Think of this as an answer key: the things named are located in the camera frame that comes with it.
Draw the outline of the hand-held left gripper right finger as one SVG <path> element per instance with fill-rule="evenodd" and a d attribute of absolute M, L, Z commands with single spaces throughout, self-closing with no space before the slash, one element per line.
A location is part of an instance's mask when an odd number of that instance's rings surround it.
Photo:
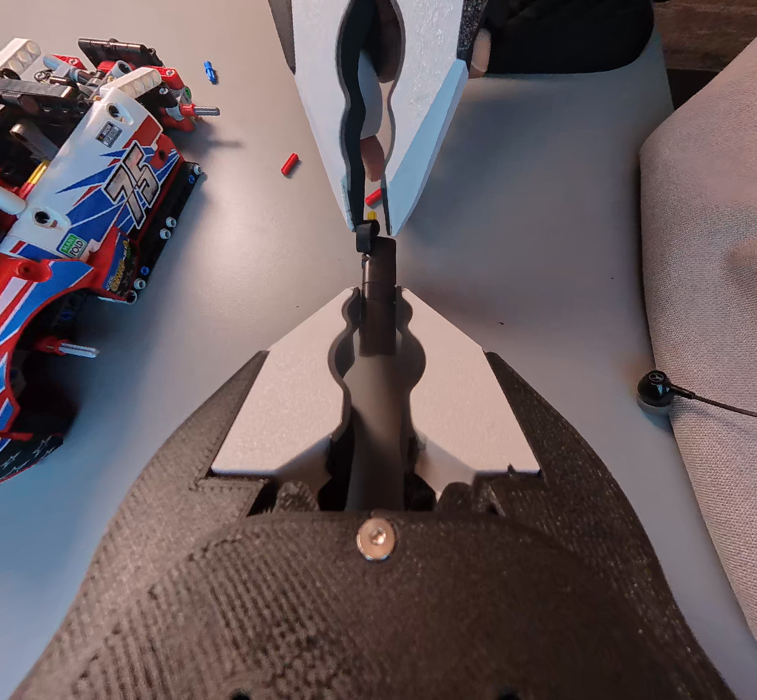
<path fill-rule="evenodd" d="M 410 357 L 412 473 L 436 498 L 450 484 L 538 475 L 535 453 L 482 347 L 409 289 L 398 299 L 398 320 Z"/>

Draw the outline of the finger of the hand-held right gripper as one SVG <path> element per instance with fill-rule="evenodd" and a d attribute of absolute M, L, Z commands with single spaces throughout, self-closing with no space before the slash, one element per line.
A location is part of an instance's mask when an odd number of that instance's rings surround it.
<path fill-rule="evenodd" d="M 429 179 L 468 67 L 457 56 L 464 0 L 390 1 L 403 35 L 403 58 L 388 100 L 393 143 L 385 169 L 388 231 L 396 235 Z"/>
<path fill-rule="evenodd" d="M 379 128 L 379 83 L 365 43 L 374 0 L 291 0 L 295 82 L 347 227 L 364 222 L 360 141 Z"/>

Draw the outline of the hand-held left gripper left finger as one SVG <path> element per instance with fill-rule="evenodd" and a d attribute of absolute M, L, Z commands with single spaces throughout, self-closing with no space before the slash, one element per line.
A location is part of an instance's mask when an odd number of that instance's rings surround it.
<path fill-rule="evenodd" d="M 328 452 L 347 428 L 357 288 L 343 290 L 273 344 L 222 442 L 211 471 L 221 477 L 305 483 L 331 479 Z"/>

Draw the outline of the black lego cylinder piece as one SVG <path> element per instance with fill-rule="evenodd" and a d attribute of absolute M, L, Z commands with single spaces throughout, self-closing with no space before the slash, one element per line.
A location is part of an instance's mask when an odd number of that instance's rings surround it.
<path fill-rule="evenodd" d="M 396 243 L 376 237 L 363 255 L 359 354 L 391 356 L 396 350 Z"/>

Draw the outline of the red white blue lego car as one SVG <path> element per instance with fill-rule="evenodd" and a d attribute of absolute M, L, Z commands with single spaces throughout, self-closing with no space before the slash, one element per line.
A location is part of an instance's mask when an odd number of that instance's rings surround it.
<path fill-rule="evenodd" d="M 155 49 L 80 39 L 79 56 L 1 51 L 1 479 L 57 449 L 76 416 L 54 356 L 89 298 L 131 305 L 202 175 L 169 137 L 220 114 Z"/>

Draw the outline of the person's right hand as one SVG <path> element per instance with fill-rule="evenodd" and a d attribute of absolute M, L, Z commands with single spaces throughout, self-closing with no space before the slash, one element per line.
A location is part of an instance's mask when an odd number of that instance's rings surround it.
<path fill-rule="evenodd" d="M 385 84 L 393 81 L 399 70 L 401 28 L 390 0 L 374 0 L 374 3 L 375 13 L 364 47 L 376 81 Z M 487 28 L 481 28 L 475 37 L 468 68 L 470 79 L 485 76 L 490 60 L 490 49 L 491 34 Z M 363 131 L 360 141 L 365 175 L 371 182 L 381 179 L 385 165 L 384 150 L 376 135 L 377 131 L 371 135 Z"/>

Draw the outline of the black earbud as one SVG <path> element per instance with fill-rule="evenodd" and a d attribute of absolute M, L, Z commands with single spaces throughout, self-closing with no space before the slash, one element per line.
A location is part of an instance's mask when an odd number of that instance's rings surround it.
<path fill-rule="evenodd" d="M 644 374 L 637 386 L 637 402 L 645 413 L 664 415 L 670 411 L 675 398 L 672 383 L 666 373 L 652 370 Z"/>

